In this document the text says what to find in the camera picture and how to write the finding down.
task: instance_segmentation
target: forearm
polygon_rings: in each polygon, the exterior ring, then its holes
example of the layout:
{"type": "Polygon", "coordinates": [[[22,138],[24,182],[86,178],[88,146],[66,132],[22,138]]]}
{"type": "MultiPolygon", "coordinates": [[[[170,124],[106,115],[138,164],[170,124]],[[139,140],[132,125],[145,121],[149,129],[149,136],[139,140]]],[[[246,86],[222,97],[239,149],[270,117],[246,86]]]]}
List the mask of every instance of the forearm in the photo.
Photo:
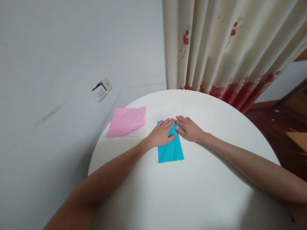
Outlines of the forearm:
{"type": "Polygon", "coordinates": [[[264,192],[280,200],[307,205],[307,183],[275,163],[204,133],[201,142],[225,158],[264,192]]]}
{"type": "Polygon", "coordinates": [[[127,152],[101,166],[76,188],[67,202],[73,199],[79,201],[82,206],[99,205],[112,194],[149,149],[146,140],[143,140],[127,152]]]}

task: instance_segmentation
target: finger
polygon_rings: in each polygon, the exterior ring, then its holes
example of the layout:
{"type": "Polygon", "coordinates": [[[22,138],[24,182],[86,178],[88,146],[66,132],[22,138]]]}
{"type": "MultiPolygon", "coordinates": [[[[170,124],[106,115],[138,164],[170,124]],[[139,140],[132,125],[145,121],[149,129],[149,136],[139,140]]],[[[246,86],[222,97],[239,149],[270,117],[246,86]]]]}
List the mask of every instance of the finger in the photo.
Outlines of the finger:
{"type": "Polygon", "coordinates": [[[183,122],[181,122],[181,121],[179,121],[179,120],[175,120],[175,122],[176,122],[178,125],[180,125],[181,127],[183,127],[183,126],[185,125],[183,122]]]}
{"type": "Polygon", "coordinates": [[[174,120],[172,122],[169,122],[169,125],[166,127],[166,129],[170,131],[173,128],[174,124],[175,124],[174,120]]]}
{"type": "Polygon", "coordinates": [[[160,127],[161,126],[161,124],[162,124],[162,122],[163,122],[163,120],[161,120],[158,124],[157,124],[157,126],[156,127],[160,127]]]}
{"type": "Polygon", "coordinates": [[[187,118],[185,118],[184,116],[179,116],[180,118],[182,118],[184,120],[184,123],[190,122],[187,118]]]}
{"type": "Polygon", "coordinates": [[[179,121],[181,121],[182,123],[187,123],[187,122],[188,122],[188,120],[185,119],[183,116],[176,116],[176,118],[177,118],[179,121]]]}
{"type": "Polygon", "coordinates": [[[176,137],[177,137],[177,134],[173,134],[169,138],[167,138],[167,140],[170,143],[171,141],[175,140],[176,137]]]}
{"type": "Polygon", "coordinates": [[[174,120],[174,118],[172,118],[171,120],[169,120],[168,123],[165,124],[164,128],[169,127],[169,126],[172,124],[173,120],[174,120]]]}
{"type": "Polygon", "coordinates": [[[192,122],[192,123],[194,123],[194,121],[191,119],[191,118],[189,118],[189,117],[186,117],[190,122],[192,122]]]}
{"type": "Polygon", "coordinates": [[[161,125],[161,127],[165,126],[165,124],[168,123],[168,121],[169,121],[169,118],[165,120],[165,122],[161,125]]]}
{"type": "Polygon", "coordinates": [[[185,132],[181,129],[175,129],[181,136],[185,136],[185,132]]]}

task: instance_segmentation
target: light switch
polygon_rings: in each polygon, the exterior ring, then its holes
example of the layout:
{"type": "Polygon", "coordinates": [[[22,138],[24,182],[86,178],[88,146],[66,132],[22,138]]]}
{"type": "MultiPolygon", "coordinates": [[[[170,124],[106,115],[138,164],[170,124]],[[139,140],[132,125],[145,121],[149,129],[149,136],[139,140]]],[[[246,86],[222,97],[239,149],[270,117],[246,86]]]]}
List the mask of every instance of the light switch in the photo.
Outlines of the light switch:
{"type": "Polygon", "coordinates": [[[109,80],[107,78],[104,78],[101,80],[101,83],[103,84],[103,86],[105,87],[105,89],[110,92],[111,89],[113,89],[113,86],[111,85],[111,83],[109,82],[109,80]]]}

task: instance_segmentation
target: electrical outlet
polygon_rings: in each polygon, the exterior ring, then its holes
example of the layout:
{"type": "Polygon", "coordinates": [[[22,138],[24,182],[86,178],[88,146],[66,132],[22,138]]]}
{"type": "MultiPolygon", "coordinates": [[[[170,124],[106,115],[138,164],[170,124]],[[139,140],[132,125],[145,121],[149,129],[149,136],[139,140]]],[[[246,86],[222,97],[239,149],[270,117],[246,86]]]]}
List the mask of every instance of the electrical outlet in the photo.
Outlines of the electrical outlet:
{"type": "Polygon", "coordinates": [[[107,94],[108,93],[106,92],[105,88],[102,85],[98,86],[96,89],[92,91],[92,95],[94,96],[94,98],[96,98],[98,102],[101,102],[102,99],[104,99],[107,94]]]}
{"type": "Polygon", "coordinates": [[[103,84],[103,86],[105,87],[105,89],[110,92],[111,89],[113,89],[113,86],[111,85],[111,83],[109,82],[109,80],[107,78],[104,78],[101,80],[101,83],[103,84]]]}

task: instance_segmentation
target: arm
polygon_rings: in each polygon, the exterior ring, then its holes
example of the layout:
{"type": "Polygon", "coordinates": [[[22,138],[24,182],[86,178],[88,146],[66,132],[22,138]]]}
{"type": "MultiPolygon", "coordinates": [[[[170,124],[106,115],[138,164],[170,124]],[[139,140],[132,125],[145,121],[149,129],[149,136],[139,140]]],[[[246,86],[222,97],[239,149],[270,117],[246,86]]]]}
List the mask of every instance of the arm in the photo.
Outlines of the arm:
{"type": "Polygon", "coordinates": [[[304,180],[261,156],[204,132],[189,117],[176,118],[176,123],[184,129],[176,131],[183,138],[216,151],[259,189],[283,201],[298,226],[307,228],[307,183],[304,180]]]}
{"type": "Polygon", "coordinates": [[[44,230],[91,229],[99,204],[112,194],[139,159],[151,148],[175,139],[176,134],[168,137],[174,123],[169,118],[163,124],[161,120],[142,142],[92,173],[72,192],[44,230]]]}

